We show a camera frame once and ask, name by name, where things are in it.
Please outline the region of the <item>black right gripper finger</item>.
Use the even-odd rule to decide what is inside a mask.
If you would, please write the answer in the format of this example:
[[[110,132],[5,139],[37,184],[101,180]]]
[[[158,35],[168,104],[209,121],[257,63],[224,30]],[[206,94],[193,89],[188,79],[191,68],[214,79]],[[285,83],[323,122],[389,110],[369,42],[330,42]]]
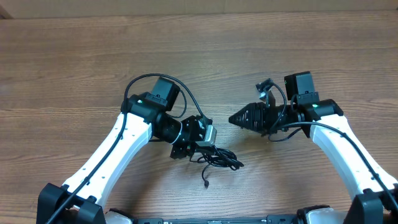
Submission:
[[[243,129],[248,129],[257,133],[261,132],[261,126],[257,121],[251,121],[251,120],[242,120],[242,121],[236,121],[236,120],[231,120],[231,124],[234,124],[236,126],[239,126],[240,128]]]
[[[259,103],[249,103],[229,117],[229,122],[252,122],[261,119],[261,106]]]

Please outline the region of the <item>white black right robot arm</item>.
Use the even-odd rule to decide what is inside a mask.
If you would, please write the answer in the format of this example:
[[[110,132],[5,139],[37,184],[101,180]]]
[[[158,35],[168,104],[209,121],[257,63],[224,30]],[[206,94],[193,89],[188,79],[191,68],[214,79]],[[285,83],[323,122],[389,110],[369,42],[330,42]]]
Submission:
[[[250,103],[229,117],[231,124],[271,136],[294,128],[303,131],[327,156],[351,198],[348,211],[329,205],[297,210],[268,223],[397,223],[397,179],[368,153],[352,131],[343,110],[332,100],[321,100],[310,72],[284,78],[283,104],[275,104],[271,79],[256,84],[260,102]]]

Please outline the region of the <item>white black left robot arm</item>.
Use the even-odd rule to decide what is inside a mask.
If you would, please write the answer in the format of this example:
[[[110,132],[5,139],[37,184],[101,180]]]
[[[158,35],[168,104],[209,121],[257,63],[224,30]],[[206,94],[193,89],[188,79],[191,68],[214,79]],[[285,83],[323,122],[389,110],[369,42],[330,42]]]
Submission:
[[[173,159],[211,152],[216,129],[203,113],[183,121],[169,115],[185,85],[175,77],[156,74],[150,92],[124,95],[121,112],[105,140],[62,186],[47,184],[38,197],[37,223],[134,223],[120,210],[104,212],[110,193],[127,165],[156,137],[172,145]]]

